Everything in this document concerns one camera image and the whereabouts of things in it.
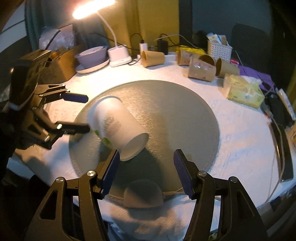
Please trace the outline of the white paper cup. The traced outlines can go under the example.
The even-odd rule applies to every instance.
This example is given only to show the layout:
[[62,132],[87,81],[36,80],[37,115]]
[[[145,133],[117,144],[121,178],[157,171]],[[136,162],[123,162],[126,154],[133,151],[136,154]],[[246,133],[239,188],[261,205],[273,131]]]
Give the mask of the white paper cup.
[[87,123],[107,147],[119,151],[128,161],[146,146],[149,134],[117,96],[101,97],[90,108]]

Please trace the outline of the printed brown cup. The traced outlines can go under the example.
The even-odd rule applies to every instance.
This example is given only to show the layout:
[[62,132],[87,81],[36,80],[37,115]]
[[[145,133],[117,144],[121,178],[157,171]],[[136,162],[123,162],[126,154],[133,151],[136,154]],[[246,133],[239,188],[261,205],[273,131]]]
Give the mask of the printed brown cup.
[[212,82],[216,77],[216,67],[192,56],[189,63],[188,77]]
[[178,50],[177,51],[177,64],[179,66],[189,66],[191,57],[199,58],[200,55],[196,53],[192,53],[186,50]]

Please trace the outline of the brown cup behind front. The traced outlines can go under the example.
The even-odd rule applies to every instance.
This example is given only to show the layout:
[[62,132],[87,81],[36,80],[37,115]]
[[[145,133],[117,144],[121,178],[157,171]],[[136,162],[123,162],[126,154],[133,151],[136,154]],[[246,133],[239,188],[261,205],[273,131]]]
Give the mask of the brown cup behind front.
[[209,56],[207,54],[204,54],[204,55],[200,56],[199,60],[202,62],[202,64],[204,66],[208,66],[208,67],[209,66],[214,66],[214,67],[216,66],[215,60],[211,56]]

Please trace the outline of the cardboard box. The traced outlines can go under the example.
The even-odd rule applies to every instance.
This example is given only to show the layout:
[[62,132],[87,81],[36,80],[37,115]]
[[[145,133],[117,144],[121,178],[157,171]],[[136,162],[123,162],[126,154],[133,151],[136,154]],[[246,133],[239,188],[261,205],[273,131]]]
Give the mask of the cardboard box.
[[76,74],[79,65],[75,56],[86,50],[85,44],[75,46],[65,52],[53,52],[49,66],[41,71],[39,84],[62,84]]

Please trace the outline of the white plate under bowl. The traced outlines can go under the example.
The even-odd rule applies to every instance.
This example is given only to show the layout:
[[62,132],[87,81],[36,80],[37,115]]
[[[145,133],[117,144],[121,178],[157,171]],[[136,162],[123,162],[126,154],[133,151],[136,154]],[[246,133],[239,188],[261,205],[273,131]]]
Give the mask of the white plate under bowl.
[[75,71],[76,71],[76,73],[82,74],[82,75],[83,74],[90,74],[90,73],[98,71],[98,70],[104,68],[105,66],[107,66],[109,64],[109,61],[110,61],[109,59],[106,59],[104,62],[102,62],[98,65],[95,65],[93,67],[90,67],[90,68],[85,68],[80,64],[75,68]]

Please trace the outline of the small beige round puck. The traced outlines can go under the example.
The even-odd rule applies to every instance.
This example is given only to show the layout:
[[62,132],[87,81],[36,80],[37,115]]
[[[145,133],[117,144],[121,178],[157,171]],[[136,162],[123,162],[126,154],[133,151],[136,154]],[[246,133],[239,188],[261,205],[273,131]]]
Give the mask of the small beige round puck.
[[123,205],[127,208],[145,209],[162,206],[161,188],[153,181],[140,179],[130,182],[123,193]]

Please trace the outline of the white desk lamp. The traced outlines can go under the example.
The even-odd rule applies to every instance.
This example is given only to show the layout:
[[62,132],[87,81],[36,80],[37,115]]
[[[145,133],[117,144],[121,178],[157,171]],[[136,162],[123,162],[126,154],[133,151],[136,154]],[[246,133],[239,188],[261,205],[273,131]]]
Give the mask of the white desk lamp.
[[112,28],[106,17],[104,17],[101,13],[102,10],[112,9],[115,4],[116,1],[84,1],[74,8],[74,12],[72,14],[75,20],[84,20],[89,16],[97,16],[100,19],[103,27],[106,28],[107,33],[111,34],[111,38],[107,39],[113,44],[107,50],[109,65],[111,67],[128,65],[132,62],[132,57],[128,52],[127,46],[119,44],[114,29]]

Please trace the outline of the black tablet on table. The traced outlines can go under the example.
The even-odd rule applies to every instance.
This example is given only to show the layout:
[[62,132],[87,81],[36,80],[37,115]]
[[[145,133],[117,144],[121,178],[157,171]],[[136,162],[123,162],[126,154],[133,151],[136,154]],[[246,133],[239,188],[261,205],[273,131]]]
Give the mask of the black tablet on table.
[[279,175],[281,182],[287,182],[294,178],[292,156],[285,129],[282,125],[271,121],[273,136],[275,138],[275,149],[279,163]]

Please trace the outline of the white charger plug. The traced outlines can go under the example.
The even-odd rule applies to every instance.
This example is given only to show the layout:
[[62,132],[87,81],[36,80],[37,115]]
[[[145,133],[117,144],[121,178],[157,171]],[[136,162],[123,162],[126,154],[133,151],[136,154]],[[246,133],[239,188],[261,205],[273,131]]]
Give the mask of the white charger plug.
[[147,43],[139,43],[139,51],[140,51],[140,55],[142,55],[143,51],[147,51],[148,50],[148,45]]

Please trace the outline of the yellow curtain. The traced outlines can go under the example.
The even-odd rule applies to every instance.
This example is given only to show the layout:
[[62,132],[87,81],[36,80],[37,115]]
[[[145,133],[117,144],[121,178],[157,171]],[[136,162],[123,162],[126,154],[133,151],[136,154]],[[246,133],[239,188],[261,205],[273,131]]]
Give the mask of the yellow curtain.
[[179,42],[178,1],[115,1],[99,11],[112,27],[118,44],[124,44],[133,56],[139,53],[141,39],[151,47],[161,34]]

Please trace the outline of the white tube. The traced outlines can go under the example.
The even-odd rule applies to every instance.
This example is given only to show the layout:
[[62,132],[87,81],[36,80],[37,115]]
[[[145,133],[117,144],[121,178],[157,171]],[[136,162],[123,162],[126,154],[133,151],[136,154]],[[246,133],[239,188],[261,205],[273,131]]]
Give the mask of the white tube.
[[292,108],[292,105],[291,105],[291,103],[290,103],[290,101],[288,99],[288,96],[286,95],[286,93],[284,92],[284,90],[283,89],[276,89],[276,93],[280,97],[283,105],[287,109],[287,112],[291,116],[292,120],[295,121],[295,112],[294,112],[294,110]]

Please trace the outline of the black power adapter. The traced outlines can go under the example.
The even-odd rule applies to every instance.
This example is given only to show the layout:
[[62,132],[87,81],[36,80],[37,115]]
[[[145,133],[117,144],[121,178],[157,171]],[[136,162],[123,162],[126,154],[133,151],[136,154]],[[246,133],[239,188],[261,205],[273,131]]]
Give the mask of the black power adapter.
[[164,55],[168,54],[168,41],[159,39],[157,40],[157,51],[162,52]]

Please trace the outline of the yellow green tissue pack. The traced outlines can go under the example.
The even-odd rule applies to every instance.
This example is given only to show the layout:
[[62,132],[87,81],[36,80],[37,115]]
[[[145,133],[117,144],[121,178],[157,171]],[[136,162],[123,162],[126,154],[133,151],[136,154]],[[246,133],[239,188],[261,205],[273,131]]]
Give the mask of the yellow green tissue pack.
[[264,101],[260,83],[261,81],[254,77],[226,74],[222,94],[228,100],[258,109]]

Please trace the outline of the purple cloth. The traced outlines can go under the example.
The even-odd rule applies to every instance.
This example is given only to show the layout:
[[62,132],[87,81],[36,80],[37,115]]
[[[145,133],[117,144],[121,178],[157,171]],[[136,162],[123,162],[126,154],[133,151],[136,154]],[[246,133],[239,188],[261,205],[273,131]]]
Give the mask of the purple cloth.
[[261,73],[257,70],[242,65],[239,65],[238,68],[240,70],[240,75],[245,75],[259,79],[259,87],[263,93],[276,93],[275,84],[272,81],[271,76],[269,74]]

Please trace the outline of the white woven basket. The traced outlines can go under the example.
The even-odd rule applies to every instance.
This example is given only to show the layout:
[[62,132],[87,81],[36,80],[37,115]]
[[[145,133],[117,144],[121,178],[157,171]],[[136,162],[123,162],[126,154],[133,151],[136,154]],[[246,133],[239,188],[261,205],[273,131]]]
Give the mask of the white woven basket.
[[221,58],[227,62],[230,62],[233,48],[229,45],[226,36],[217,35],[214,33],[208,33],[206,36],[208,39],[208,55],[211,56],[215,61]]

